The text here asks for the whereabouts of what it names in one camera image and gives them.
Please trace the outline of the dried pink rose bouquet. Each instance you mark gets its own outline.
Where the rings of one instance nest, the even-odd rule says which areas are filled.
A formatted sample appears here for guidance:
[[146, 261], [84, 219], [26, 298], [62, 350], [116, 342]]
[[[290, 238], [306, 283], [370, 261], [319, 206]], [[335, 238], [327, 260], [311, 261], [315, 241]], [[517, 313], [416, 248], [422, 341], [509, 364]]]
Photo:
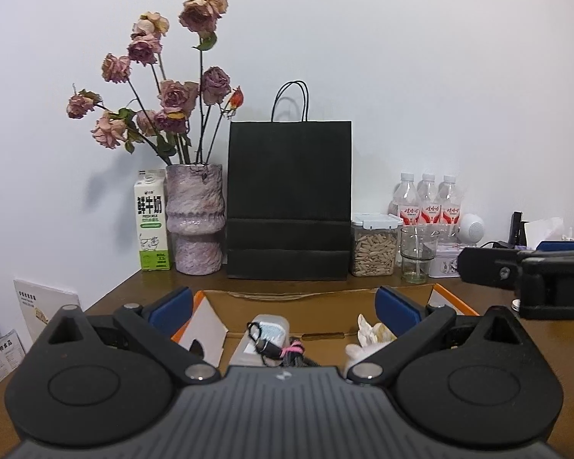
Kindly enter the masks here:
[[[101, 77], [109, 84], [128, 86], [132, 100], [119, 109], [105, 105], [102, 96], [89, 89], [73, 89], [66, 115], [83, 119], [98, 110], [91, 136], [106, 149], [125, 148], [134, 152], [139, 144], [151, 148], [166, 165], [207, 165], [222, 123], [234, 117], [245, 102], [239, 86], [221, 68], [204, 65], [204, 55], [217, 44], [217, 26], [227, 13], [229, 0], [185, 0], [178, 23], [195, 35], [198, 78], [193, 81], [170, 79], [163, 64], [163, 39], [170, 21], [161, 13], [147, 11], [132, 25], [130, 42], [123, 55], [106, 54]], [[147, 109], [132, 83], [135, 65], [152, 73], [158, 108]]]

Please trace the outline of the clear jar with seeds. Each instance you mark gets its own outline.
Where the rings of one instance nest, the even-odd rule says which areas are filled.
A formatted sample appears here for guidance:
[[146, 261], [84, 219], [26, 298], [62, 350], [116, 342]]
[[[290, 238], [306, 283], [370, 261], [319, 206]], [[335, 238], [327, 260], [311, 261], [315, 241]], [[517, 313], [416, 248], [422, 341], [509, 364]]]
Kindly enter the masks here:
[[392, 276], [402, 220], [385, 213], [356, 212], [351, 219], [351, 272], [355, 277]]

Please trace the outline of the red cardboard pumpkin box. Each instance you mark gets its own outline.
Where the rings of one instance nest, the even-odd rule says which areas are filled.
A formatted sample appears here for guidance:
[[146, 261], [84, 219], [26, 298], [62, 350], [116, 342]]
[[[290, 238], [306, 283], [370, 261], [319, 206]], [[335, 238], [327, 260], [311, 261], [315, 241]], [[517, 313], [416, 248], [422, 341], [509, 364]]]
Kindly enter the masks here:
[[[246, 325], [259, 314], [277, 315], [289, 322], [289, 342], [290, 338], [300, 339], [308, 358], [322, 366], [344, 369], [345, 346], [357, 341], [357, 316], [363, 314], [370, 324], [381, 322], [375, 309], [379, 288], [279, 297], [200, 290], [194, 293], [192, 318], [172, 340], [200, 352], [204, 361], [226, 371]], [[422, 307], [450, 307], [460, 315], [478, 314], [439, 284], [393, 289]]]

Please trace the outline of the translucent plastic container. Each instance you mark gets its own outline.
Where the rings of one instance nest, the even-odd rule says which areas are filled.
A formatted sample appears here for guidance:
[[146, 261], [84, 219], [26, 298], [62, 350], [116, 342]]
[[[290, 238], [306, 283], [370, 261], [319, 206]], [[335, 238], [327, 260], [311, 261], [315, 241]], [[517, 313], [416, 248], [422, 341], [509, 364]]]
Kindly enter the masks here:
[[289, 322], [285, 317], [259, 314], [246, 325], [230, 366], [277, 367], [289, 342]]

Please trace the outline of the clear glass cup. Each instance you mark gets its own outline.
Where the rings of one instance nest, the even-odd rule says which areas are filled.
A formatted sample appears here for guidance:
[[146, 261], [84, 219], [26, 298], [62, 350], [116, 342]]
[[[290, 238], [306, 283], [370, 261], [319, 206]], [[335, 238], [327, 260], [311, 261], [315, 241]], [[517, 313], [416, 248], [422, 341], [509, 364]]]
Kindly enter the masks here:
[[400, 229], [401, 277], [406, 283], [427, 282], [431, 262], [437, 256], [440, 232], [431, 225], [408, 225]]

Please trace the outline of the white booklet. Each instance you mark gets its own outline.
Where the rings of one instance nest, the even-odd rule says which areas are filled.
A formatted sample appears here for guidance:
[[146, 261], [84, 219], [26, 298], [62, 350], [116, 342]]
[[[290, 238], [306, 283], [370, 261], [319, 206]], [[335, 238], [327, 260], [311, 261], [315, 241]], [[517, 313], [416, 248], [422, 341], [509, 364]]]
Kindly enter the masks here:
[[32, 342], [38, 339], [44, 327], [51, 322], [51, 318], [63, 306], [66, 306], [66, 304], [80, 305], [80, 299], [74, 292], [29, 283], [19, 279], [15, 279], [13, 283], [19, 307]]

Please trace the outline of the white yellow plush toy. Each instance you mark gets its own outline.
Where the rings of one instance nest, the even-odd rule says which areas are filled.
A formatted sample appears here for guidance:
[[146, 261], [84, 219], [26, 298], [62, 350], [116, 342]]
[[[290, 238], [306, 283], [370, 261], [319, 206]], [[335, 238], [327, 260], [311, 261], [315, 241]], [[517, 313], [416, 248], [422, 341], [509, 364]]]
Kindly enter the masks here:
[[383, 323], [370, 324], [363, 314], [357, 316], [357, 341], [345, 346], [346, 363], [343, 375], [373, 353], [392, 343], [397, 336]]

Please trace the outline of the right water bottle red label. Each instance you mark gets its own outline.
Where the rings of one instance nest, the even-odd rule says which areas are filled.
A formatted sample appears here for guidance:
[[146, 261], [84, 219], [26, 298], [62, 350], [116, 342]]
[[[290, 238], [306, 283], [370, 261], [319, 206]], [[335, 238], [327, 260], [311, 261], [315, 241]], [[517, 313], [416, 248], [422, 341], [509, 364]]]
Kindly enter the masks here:
[[461, 194], [456, 185], [456, 177], [445, 175], [439, 186], [437, 202], [440, 204], [440, 239], [445, 243], [455, 241], [461, 217]]

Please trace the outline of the black paper shopping bag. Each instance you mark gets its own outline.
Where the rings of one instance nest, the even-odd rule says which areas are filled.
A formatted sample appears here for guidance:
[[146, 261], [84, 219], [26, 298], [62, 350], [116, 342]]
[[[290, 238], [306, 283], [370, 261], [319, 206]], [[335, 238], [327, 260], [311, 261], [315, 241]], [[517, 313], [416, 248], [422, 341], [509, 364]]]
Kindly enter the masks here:
[[227, 174], [227, 274], [232, 279], [347, 277], [351, 124], [234, 121]]

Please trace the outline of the middle water bottle red label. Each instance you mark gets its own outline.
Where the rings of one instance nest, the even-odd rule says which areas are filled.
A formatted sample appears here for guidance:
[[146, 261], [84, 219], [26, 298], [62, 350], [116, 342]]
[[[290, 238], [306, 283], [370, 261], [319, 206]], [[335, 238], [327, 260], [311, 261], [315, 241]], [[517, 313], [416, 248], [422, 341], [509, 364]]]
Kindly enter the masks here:
[[422, 174], [422, 179], [417, 185], [417, 193], [420, 204], [419, 223], [438, 224], [442, 205], [437, 201], [437, 185], [433, 174]]

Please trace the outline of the purple ceramic vase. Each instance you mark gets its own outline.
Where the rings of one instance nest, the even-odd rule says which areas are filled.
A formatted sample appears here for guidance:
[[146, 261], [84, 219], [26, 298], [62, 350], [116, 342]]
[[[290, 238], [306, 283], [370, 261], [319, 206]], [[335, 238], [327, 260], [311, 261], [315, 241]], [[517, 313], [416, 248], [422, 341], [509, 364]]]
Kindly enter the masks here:
[[178, 272], [207, 276], [223, 263], [226, 204], [223, 166], [173, 165], [166, 168], [166, 228]]

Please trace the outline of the water bottle red label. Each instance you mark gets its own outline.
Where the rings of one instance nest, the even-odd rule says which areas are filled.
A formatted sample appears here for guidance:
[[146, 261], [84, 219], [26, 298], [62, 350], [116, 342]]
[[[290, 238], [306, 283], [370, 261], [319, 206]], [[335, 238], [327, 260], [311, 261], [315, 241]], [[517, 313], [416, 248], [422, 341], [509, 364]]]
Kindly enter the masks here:
[[456, 177], [445, 175], [439, 186], [437, 202], [440, 204], [440, 239], [445, 243], [455, 241], [461, 217], [461, 194], [456, 185]]
[[415, 186], [415, 175], [402, 172], [389, 204], [390, 215], [397, 216], [404, 225], [417, 225], [420, 216], [420, 199]]
[[422, 179], [417, 185], [417, 193], [420, 204], [419, 223], [438, 224], [442, 205], [437, 201], [437, 185], [433, 174], [422, 174]]

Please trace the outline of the purple tissue pack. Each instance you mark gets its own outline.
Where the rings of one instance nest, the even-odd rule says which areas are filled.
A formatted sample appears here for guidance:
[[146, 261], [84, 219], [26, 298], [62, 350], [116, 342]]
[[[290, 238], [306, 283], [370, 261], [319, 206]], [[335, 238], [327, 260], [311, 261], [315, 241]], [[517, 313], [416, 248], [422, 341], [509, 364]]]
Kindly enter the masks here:
[[562, 218], [526, 222], [525, 237], [527, 247], [535, 250], [543, 241], [574, 241], [574, 230], [566, 228]]

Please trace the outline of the white tin box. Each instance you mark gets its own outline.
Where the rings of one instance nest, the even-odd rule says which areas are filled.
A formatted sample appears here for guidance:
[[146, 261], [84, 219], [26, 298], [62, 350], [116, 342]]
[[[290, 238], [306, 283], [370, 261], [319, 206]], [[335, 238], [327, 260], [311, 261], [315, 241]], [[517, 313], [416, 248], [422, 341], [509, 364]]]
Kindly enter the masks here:
[[433, 279], [457, 278], [457, 257], [463, 250], [460, 244], [438, 244], [431, 260], [428, 276]]

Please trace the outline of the green white milk carton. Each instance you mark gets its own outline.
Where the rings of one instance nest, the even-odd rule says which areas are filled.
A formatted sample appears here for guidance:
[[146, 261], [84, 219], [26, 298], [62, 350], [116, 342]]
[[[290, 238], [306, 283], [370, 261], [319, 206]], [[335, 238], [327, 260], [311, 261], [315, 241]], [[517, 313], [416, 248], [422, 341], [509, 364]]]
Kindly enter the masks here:
[[165, 169], [141, 170], [134, 184], [137, 245], [141, 269], [147, 272], [171, 268], [165, 184]]

